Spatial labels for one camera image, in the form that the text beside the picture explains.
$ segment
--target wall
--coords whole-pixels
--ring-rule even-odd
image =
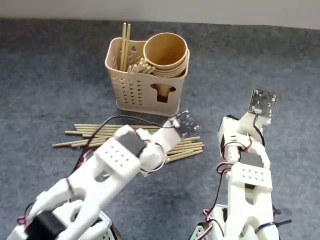
[[[0,0],[0,17],[320,29],[320,0]]]

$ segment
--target paper cup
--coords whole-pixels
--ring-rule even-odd
[[[156,70],[171,70],[185,60],[188,51],[186,41],[179,35],[159,33],[145,43],[143,55],[146,61]]]

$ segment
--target beige plastic basket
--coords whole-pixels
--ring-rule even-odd
[[[179,111],[182,88],[188,73],[189,51],[185,71],[179,77],[162,78],[144,73],[127,73],[117,70],[120,65],[122,38],[114,38],[109,46],[105,58],[105,66],[116,97],[116,106],[125,111],[173,116]],[[143,49],[146,41],[130,41],[128,60],[125,69],[129,65],[138,63],[143,58]],[[157,84],[172,86],[166,102],[157,98]]]

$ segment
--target black wire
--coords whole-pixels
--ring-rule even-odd
[[[77,160],[77,162],[76,162],[76,164],[75,164],[72,172],[70,173],[70,175],[75,172],[75,170],[77,169],[78,165],[79,165],[80,162],[82,161],[83,155],[84,155],[85,152],[87,151],[87,149],[88,149],[88,147],[89,147],[92,139],[94,139],[94,137],[95,137],[95,136],[97,135],[97,133],[103,128],[103,126],[106,125],[106,124],[107,124],[110,120],[112,120],[112,119],[120,119],[120,118],[138,120],[138,121],[141,121],[141,122],[146,123],[146,124],[149,124],[149,125],[157,126],[157,127],[160,127],[160,128],[163,127],[162,125],[160,125],[160,124],[158,124],[158,123],[156,123],[156,122],[148,121],[148,120],[142,119],[142,118],[140,118],[140,117],[136,117],[136,116],[118,115],[118,116],[111,116],[111,117],[109,117],[108,119],[106,119],[106,120],[101,124],[101,126],[100,126],[97,130],[95,130],[95,132],[94,132],[94,133],[91,135],[91,137],[88,139],[88,141],[87,141],[86,145],[84,146],[84,148],[83,148],[83,150],[82,150],[82,152],[81,152],[81,154],[80,154],[80,156],[79,156],[79,158],[78,158],[78,160]]]
[[[258,120],[258,115],[256,114],[254,119],[253,119],[253,127],[254,129],[257,131],[257,133],[259,134],[260,138],[261,138],[261,143],[263,146],[265,146],[265,138],[262,135],[261,131],[256,127],[256,121]]]

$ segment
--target white robotic arm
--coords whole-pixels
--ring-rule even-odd
[[[181,139],[198,129],[198,124],[188,111],[170,118],[153,135],[143,129],[135,131],[128,125],[120,128],[81,167],[36,198],[26,217],[26,221],[30,223],[25,230],[29,235],[28,240],[51,240],[41,235],[41,227],[54,229],[52,240],[82,240],[85,239],[84,234],[93,227],[103,232],[106,227],[110,226],[106,218],[101,221],[104,227],[98,224],[93,226],[98,218],[102,218],[101,210],[139,172],[147,174],[161,168],[167,157],[166,152],[178,144]],[[104,181],[97,181],[96,178],[103,173],[107,173],[109,177]],[[49,217],[46,216],[47,211],[52,211],[58,204],[75,196],[83,196],[84,201],[78,202],[77,207],[72,208],[74,209],[73,214],[77,213],[73,221],[58,217],[60,223],[54,225],[52,222],[56,220],[48,220],[48,218],[55,217],[51,213],[48,213]],[[59,214],[56,211],[56,215],[63,216],[63,212],[60,211]],[[39,226],[38,222],[48,225]],[[13,236],[8,238],[8,240],[16,239],[25,238],[14,238]]]
[[[274,93],[254,89],[249,110],[241,119],[223,117],[217,136],[226,162],[217,171],[221,180],[223,175],[228,180],[228,203],[216,205],[216,199],[210,210],[204,210],[207,223],[200,223],[190,240],[280,239],[271,199],[270,160],[262,135],[262,126],[271,123],[276,99]],[[228,168],[219,171],[223,165]]]

